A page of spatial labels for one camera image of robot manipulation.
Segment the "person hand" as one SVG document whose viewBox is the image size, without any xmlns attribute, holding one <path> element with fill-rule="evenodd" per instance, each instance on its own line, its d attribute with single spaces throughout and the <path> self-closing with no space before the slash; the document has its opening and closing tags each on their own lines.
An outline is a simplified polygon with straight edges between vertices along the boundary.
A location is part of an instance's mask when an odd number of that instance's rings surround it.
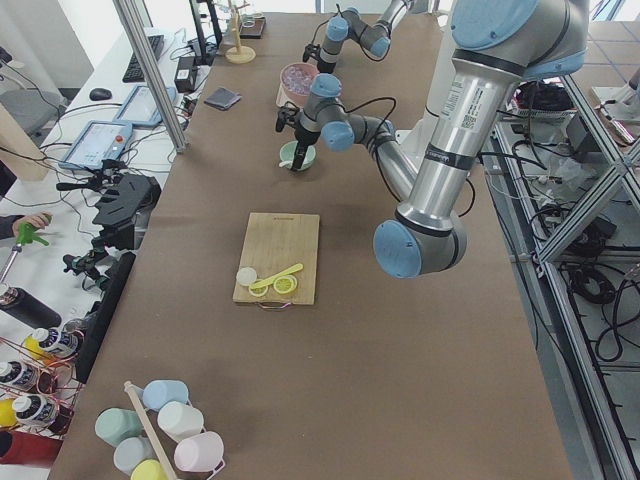
<svg viewBox="0 0 640 480">
<path fill-rule="evenodd" d="M 49 212 L 39 212 L 35 214 L 30 214 L 26 216 L 22 216 L 17 219 L 12 226 L 13 232 L 15 236 L 18 236 L 20 232 L 20 227 L 22 225 L 31 225 L 36 230 L 45 229 L 50 225 L 52 220 L 52 214 Z"/>
</svg>

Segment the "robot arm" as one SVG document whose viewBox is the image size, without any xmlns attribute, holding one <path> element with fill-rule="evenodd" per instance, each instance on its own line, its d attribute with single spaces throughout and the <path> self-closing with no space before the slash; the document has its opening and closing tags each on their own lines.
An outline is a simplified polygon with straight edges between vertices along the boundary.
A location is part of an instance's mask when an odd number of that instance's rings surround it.
<svg viewBox="0 0 640 480">
<path fill-rule="evenodd" d="M 524 81 L 579 70 L 589 26 L 585 1 L 457 2 L 449 23 L 453 79 L 424 156 L 414 161 L 388 121 L 345 109 L 332 70 L 345 40 L 383 56 L 404 15 L 423 9 L 420 1 L 394 1 L 373 24 L 350 8 L 332 17 L 323 43 L 310 50 L 320 72 L 305 105 L 281 107 L 276 122 L 295 131 L 294 170 L 318 141 L 333 151 L 367 148 L 399 198 L 394 218 L 374 234 L 376 259 L 396 278 L 444 271 L 462 259 L 466 233 L 454 205 L 498 110 Z"/>
<path fill-rule="evenodd" d="M 355 42 L 368 59 L 382 61 L 390 50 L 393 30 L 405 15 L 426 13 L 428 10 L 429 1 L 391 1 L 378 19 L 369 24 L 355 7 L 348 7 L 326 22 L 321 43 L 311 42 L 305 46 L 303 61 L 313 58 L 320 73 L 331 74 L 347 40 Z"/>
</svg>

